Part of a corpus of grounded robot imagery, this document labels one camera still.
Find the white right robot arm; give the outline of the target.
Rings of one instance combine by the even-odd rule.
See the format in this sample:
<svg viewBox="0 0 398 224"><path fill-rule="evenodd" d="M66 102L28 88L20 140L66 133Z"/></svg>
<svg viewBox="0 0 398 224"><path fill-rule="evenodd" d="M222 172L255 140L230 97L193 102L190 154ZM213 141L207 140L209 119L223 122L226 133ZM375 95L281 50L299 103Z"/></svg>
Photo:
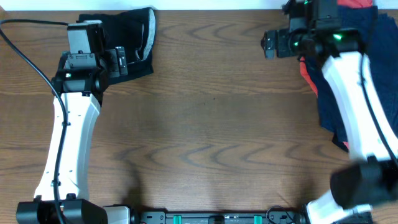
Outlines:
<svg viewBox="0 0 398 224"><path fill-rule="evenodd" d="M346 131L352 164L331 175L330 189L290 217L291 223L371 223L371 210L397 200L397 137L375 89L359 30L343 27L336 1L291 0L286 29L269 30L266 58L314 58Z"/></svg>

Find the black shorts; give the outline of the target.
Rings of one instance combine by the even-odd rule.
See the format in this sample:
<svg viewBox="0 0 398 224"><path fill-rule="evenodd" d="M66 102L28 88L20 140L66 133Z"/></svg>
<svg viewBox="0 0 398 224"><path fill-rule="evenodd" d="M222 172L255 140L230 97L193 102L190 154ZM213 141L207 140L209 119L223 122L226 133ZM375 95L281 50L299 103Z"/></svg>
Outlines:
<svg viewBox="0 0 398 224"><path fill-rule="evenodd" d="M135 80L154 72L152 48L155 42L156 19L153 8L135 9L115 15L80 14L78 19L100 20L106 33L106 49L125 49L127 75L110 78L111 85Z"/></svg>

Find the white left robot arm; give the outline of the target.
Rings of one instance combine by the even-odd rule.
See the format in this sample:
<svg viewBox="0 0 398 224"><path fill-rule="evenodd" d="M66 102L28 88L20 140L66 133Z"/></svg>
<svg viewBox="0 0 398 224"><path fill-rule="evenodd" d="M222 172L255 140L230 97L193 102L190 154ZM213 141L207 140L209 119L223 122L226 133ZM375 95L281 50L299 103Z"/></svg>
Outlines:
<svg viewBox="0 0 398 224"><path fill-rule="evenodd" d="M127 75L123 47L105 48L100 20L67 26L70 49L51 80L54 124L44 173L31 202L17 206L18 223L132 223L126 205L89 201L91 140L103 93L113 78Z"/></svg>

